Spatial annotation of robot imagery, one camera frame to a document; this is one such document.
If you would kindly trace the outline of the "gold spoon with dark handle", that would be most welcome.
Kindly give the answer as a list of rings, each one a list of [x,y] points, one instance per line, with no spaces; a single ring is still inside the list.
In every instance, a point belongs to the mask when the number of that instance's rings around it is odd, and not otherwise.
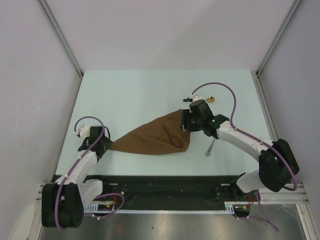
[[[203,98],[204,101],[208,102],[208,103],[213,103],[215,101],[215,98],[213,96],[209,96],[207,98]],[[182,100],[183,102],[186,103],[192,103],[188,101],[188,97]]]

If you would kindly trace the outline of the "silver fork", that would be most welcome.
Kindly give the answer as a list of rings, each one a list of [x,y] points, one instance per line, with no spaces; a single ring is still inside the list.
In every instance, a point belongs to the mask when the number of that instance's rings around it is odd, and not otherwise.
[[[209,157],[209,156],[211,155],[212,148],[213,148],[213,145],[214,145],[215,141],[216,141],[216,139],[213,138],[211,144],[209,145],[207,151],[205,152],[205,156],[206,156],[206,157]]]

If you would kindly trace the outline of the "brown cloth napkin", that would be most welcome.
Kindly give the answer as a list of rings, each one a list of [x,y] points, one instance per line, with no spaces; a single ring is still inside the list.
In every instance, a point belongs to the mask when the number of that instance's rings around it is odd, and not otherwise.
[[[179,109],[143,124],[117,139],[110,149],[141,155],[185,152],[190,145],[191,133],[181,128],[182,113]]]

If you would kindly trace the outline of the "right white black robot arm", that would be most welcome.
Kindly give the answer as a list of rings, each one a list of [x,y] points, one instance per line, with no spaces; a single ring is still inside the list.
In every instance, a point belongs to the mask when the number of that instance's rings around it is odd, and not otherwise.
[[[279,192],[293,182],[292,191],[297,189],[295,176],[300,168],[288,142],[257,137],[236,127],[230,118],[214,115],[202,99],[196,100],[182,111],[181,128],[184,131],[202,131],[206,136],[225,141],[249,154],[258,162],[258,170],[239,175],[230,184],[230,194],[242,201],[249,192],[267,188]]]

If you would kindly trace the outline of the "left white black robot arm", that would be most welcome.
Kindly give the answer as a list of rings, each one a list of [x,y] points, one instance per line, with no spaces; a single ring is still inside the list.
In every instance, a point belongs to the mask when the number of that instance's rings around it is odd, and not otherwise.
[[[83,138],[78,157],[71,168],[41,191],[41,224],[46,228],[77,228],[84,210],[97,197],[105,200],[111,188],[99,179],[86,180],[88,173],[111,147],[103,126],[83,125],[76,133]]]

